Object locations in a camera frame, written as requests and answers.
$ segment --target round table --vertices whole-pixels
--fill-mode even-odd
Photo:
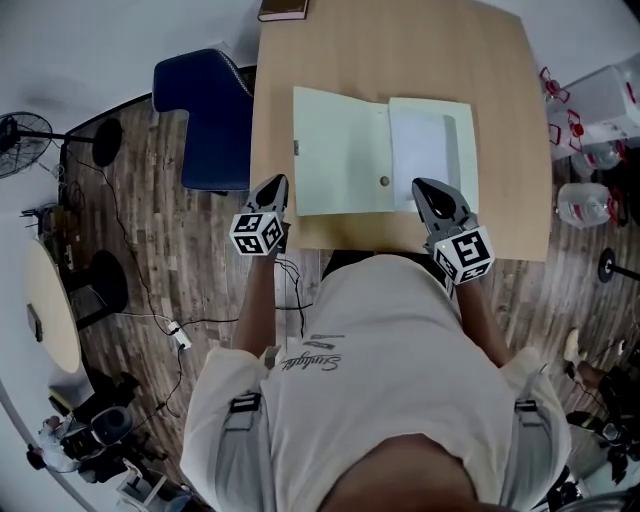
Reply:
[[[27,249],[26,294],[42,324],[45,350],[60,368],[75,373],[81,360],[76,320],[56,264],[37,240]]]

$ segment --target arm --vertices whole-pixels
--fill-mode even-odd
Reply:
[[[276,343],[275,260],[275,252],[253,258],[233,338],[233,348],[246,350],[257,358]]]
[[[513,354],[489,309],[480,282],[475,280],[459,285],[456,295],[464,333],[482,349],[493,364],[502,368],[511,361]]]

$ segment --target white box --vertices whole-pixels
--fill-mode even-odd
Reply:
[[[636,67],[640,67],[638,56],[618,66],[603,68],[567,87],[571,97],[562,109],[571,109],[580,115],[585,129],[583,146],[640,136],[640,108],[634,103],[640,100],[635,97],[640,91],[634,94],[634,84],[630,81]],[[554,160],[573,152],[552,147]]]

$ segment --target light green folder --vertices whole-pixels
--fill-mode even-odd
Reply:
[[[299,216],[416,211],[418,177],[458,188],[478,212],[469,105],[410,98],[384,105],[304,87],[293,96]]]

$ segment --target strap buckle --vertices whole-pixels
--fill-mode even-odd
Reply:
[[[537,412],[538,404],[535,400],[516,400],[516,410],[522,412]]]
[[[260,409],[262,395],[260,393],[247,393],[246,395],[231,400],[229,414],[239,412],[251,412]]]

